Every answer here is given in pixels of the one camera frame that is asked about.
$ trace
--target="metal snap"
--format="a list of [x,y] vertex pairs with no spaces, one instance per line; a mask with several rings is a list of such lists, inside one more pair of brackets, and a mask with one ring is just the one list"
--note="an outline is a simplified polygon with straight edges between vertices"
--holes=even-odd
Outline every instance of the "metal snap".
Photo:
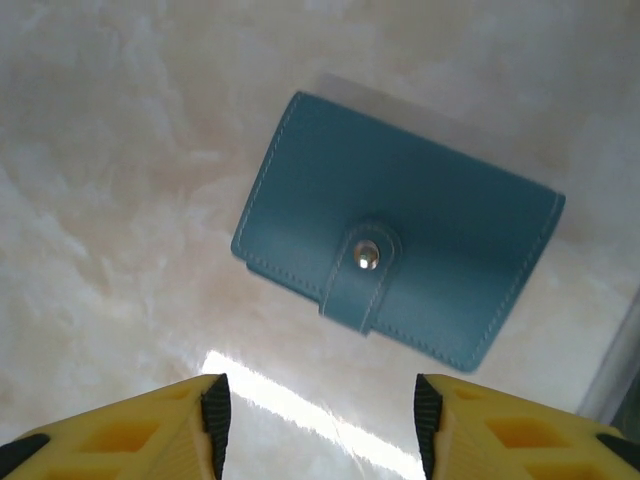
[[361,269],[374,270],[380,262],[380,250],[371,240],[362,240],[356,245],[353,258]]

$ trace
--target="marble surface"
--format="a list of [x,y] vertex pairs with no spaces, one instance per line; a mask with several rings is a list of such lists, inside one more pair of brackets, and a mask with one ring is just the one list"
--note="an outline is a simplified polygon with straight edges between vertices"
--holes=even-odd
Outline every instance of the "marble surface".
[[567,194],[478,383],[575,411],[640,284],[640,8],[4,0],[0,441],[226,371],[225,478],[421,478],[418,372],[229,243],[298,89]]

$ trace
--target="wallet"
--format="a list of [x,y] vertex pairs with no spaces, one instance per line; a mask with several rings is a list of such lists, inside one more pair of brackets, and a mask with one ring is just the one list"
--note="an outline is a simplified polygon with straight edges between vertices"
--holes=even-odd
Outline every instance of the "wallet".
[[535,182],[299,92],[231,250],[323,316],[469,372],[564,202]]

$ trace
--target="teal leather wallet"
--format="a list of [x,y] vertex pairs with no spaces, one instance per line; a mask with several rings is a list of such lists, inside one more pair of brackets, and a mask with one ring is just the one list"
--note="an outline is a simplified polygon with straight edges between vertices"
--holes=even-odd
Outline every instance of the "teal leather wallet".
[[249,270],[472,371],[565,198],[306,93],[287,107],[231,245]]

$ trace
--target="black rubber pad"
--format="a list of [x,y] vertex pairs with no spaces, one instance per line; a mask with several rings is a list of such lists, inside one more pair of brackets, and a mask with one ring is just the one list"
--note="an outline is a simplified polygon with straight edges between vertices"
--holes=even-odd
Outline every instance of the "black rubber pad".
[[227,375],[220,375],[200,401],[204,431],[209,434],[213,447],[213,473],[216,480],[222,478],[222,467],[229,443],[231,428],[231,394]]
[[640,473],[640,445],[624,438],[614,437],[606,433],[597,435],[609,450],[618,455],[622,460],[631,465]]
[[436,465],[435,435],[440,428],[442,395],[431,386],[424,375],[418,375],[413,398],[413,415],[422,457],[422,468],[427,479],[433,477]]
[[0,447],[0,478],[7,477],[16,468],[49,443],[49,435],[36,433]]

